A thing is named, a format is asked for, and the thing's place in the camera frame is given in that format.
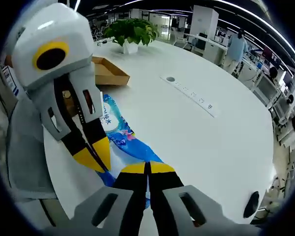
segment cardboard tray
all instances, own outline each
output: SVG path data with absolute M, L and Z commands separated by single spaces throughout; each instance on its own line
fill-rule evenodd
M 105 58 L 92 57 L 95 63 L 95 84 L 97 85 L 126 85 L 129 75 Z

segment potted plant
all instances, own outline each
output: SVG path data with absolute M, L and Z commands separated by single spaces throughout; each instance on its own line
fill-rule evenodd
M 137 52 L 140 41 L 148 46 L 157 36 L 157 27 L 143 19 L 117 20 L 105 30 L 105 37 L 114 37 L 113 42 L 123 47 L 124 54 Z

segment round white table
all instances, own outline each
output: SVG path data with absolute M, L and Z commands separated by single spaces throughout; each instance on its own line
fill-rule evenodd
M 155 41 L 140 45 L 136 54 L 121 51 L 115 43 L 94 43 L 94 56 L 105 57 L 130 75 L 127 86 L 107 87 L 104 92 L 116 101 L 136 137 L 172 166 L 184 185 L 220 203 L 226 217 L 250 223 L 253 217 L 244 219 L 243 211 L 251 194 L 259 191 L 261 201 L 272 180 L 268 110 L 233 76 L 186 50 Z M 212 117 L 160 78 L 169 76 L 215 104 L 219 115 Z M 103 183 L 46 129 L 44 140 L 54 190 L 72 218 L 75 207 Z

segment light blue shirt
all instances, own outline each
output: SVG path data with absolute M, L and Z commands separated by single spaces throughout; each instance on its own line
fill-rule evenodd
M 243 54 L 248 50 L 244 37 L 242 36 L 242 38 L 238 38 L 237 34 L 231 36 L 229 39 L 229 45 L 227 56 L 232 60 L 241 62 Z

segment yellow circle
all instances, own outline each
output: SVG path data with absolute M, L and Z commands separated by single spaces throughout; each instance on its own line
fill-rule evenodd
M 68 55 L 69 53 L 69 46 L 65 43 L 65 42 L 56 42 L 56 41 L 52 41 L 46 44 L 43 44 L 42 46 L 40 46 L 37 50 L 37 52 L 35 53 L 34 57 L 33 57 L 33 66 L 37 69 L 37 70 L 41 70 L 38 68 L 37 66 L 37 60 L 39 59 L 39 57 L 45 53 L 46 51 L 50 50 L 50 49 L 62 49 L 65 52 L 65 56 Z

